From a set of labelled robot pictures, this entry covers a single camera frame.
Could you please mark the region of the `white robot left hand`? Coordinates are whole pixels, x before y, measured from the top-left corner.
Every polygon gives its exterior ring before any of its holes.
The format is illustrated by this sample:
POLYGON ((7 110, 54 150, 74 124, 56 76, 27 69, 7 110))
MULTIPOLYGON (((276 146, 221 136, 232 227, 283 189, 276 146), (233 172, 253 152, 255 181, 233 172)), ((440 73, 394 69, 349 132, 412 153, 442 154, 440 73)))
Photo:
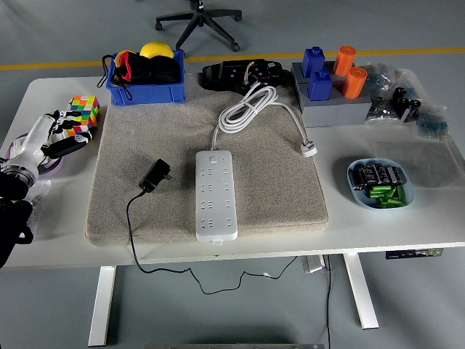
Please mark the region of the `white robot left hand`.
POLYGON ((23 167, 30 171, 38 169, 45 159, 60 159, 73 153, 94 139, 98 126, 91 126, 74 136, 67 136, 67 130, 81 126, 75 120, 78 111, 45 113, 33 125, 23 143, 8 160, 8 165, 23 167))

